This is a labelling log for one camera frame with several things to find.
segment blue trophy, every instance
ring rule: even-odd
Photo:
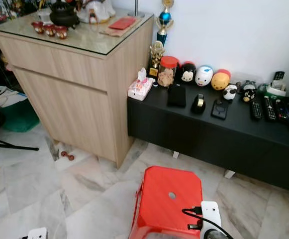
[[[171,14],[169,13],[169,8],[174,4],[174,0],[162,0],[164,10],[161,12],[160,16],[155,18],[157,26],[160,28],[157,34],[157,40],[163,43],[163,46],[168,36],[167,29],[173,25],[173,20]]]

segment red plastic stool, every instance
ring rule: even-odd
[[[200,179],[192,172],[153,166],[147,168],[136,193],[136,204],[129,239],[143,239],[149,233],[163,233],[198,239],[199,230],[188,230],[196,219],[183,208],[201,206]]]

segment gold trophy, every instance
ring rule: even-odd
[[[173,20],[171,14],[169,13],[169,8],[174,5],[174,0],[162,0],[164,6],[164,11],[161,12],[160,16],[155,18],[155,22],[160,30],[157,33],[157,39],[165,44],[166,37],[168,36],[167,29],[173,25]]]
[[[157,79],[158,72],[159,72],[159,64],[161,61],[161,57],[163,56],[163,53],[165,52],[163,48],[163,43],[161,41],[156,41],[152,46],[150,46],[151,49],[151,61],[150,61],[150,67],[149,67],[149,75],[152,78]]]

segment red teacup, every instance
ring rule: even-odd
[[[54,24],[47,24],[44,25],[44,31],[48,36],[54,36],[55,35],[55,25]]]
[[[54,29],[56,30],[56,35],[60,39],[65,39],[67,37],[67,27],[66,26],[55,26]]]
[[[40,34],[44,33],[42,21],[33,21],[31,23],[31,25],[34,27],[34,29],[37,33],[40,33]]]

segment marble floor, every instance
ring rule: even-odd
[[[136,140],[120,169],[70,146],[53,145],[43,127],[0,130],[0,139],[40,150],[0,149],[0,239],[47,227],[49,239],[127,239],[137,190],[151,165],[193,171],[203,197],[219,204],[222,226],[235,239],[289,239],[289,192]],[[66,150],[74,161],[59,156]],[[149,235],[149,238],[170,238]]]

